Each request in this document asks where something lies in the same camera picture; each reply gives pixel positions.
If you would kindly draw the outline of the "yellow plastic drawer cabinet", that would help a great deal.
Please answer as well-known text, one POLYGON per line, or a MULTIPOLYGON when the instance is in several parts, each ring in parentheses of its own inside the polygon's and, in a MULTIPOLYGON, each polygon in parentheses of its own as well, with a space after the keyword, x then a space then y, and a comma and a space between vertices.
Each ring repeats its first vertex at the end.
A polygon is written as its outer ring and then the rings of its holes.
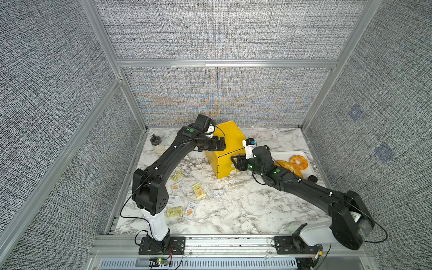
POLYGON ((205 151, 205 156, 216 178, 220 180, 235 170, 231 157, 245 154, 243 141, 246 137, 234 121, 219 124, 217 127, 213 134, 225 138, 226 148, 223 151, 205 151))

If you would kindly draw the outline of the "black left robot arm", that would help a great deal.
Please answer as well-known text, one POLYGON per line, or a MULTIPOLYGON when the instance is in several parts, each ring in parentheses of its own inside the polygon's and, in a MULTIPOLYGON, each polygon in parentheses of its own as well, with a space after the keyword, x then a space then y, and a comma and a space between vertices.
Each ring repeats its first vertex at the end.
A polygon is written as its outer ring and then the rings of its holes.
POLYGON ((143 211, 148 222, 148 236, 161 245, 169 239, 169 228, 165 221, 164 209, 169 194, 166 188, 168 178, 183 158, 190 152, 223 151, 225 138, 215 136, 216 123, 199 114, 196 120, 182 127, 165 152, 146 169, 136 169, 132 177, 132 200, 143 211))

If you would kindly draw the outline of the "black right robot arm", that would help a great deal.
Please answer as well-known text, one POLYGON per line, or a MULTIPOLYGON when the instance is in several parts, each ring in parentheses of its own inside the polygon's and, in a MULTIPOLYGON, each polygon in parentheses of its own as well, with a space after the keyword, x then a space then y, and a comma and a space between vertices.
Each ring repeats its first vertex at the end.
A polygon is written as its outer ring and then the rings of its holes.
POLYGON ((348 249, 358 250, 375 227, 376 222, 358 193, 327 189, 301 178, 274 161, 266 145, 254 148, 251 157, 235 155, 231 161, 237 170, 257 174, 265 185, 291 193, 324 211, 331 217, 334 238, 348 249))

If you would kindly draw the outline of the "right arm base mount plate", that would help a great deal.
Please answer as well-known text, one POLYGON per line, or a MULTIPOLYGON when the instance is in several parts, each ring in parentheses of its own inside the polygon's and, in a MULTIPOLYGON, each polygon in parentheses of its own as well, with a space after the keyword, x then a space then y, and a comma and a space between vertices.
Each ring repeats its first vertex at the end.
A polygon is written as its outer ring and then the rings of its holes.
POLYGON ((322 245, 307 245, 299 236, 275 236, 273 245, 278 255, 316 255, 322 251, 322 245))

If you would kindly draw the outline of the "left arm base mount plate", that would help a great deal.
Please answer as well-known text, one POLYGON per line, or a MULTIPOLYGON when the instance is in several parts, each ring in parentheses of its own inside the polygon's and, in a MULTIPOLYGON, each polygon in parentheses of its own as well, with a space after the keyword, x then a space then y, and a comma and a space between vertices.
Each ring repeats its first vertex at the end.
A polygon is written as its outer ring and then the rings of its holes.
POLYGON ((186 247, 185 237, 169 237, 163 241, 143 237, 139 246, 139 255, 184 255, 186 247))

